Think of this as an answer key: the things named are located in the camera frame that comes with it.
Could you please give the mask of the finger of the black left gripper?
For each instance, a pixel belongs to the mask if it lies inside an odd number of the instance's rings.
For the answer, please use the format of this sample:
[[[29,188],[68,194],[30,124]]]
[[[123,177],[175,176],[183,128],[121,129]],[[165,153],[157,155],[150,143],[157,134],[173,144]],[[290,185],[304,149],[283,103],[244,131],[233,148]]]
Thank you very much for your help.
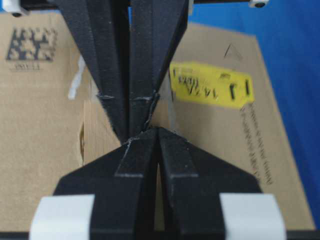
[[[129,54],[129,131],[144,132],[159,89],[188,25],[187,0],[132,0]]]
[[[127,0],[55,0],[121,143],[129,138]]]

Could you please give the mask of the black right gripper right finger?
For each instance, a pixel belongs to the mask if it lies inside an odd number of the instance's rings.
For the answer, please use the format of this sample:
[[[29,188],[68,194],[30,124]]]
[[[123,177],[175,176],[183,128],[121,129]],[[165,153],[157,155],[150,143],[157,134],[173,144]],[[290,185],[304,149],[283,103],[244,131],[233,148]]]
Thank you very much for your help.
[[[256,178],[164,128],[158,129],[169,240],[284,240],[277,201]]]

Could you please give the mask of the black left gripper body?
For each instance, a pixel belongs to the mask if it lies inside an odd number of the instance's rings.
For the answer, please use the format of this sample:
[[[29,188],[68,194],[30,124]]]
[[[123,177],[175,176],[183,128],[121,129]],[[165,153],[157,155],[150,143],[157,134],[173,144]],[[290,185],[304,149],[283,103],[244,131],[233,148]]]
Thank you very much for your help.
[[[250,8],[263,8],[269,0],[188,0],[188,14],[192,15],[194,5],[248,3]],[[32,11],[58,10],[54,0],[1,0],[0,11],[14,17],[28,16]]]

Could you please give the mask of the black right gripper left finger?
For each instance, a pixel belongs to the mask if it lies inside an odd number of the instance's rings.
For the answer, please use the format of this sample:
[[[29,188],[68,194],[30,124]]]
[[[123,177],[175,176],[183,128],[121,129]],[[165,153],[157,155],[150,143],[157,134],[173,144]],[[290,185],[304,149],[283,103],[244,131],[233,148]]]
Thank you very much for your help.
[[[150,129],[63,176],[35,211],[31,240],[150,240],[157,131]]]

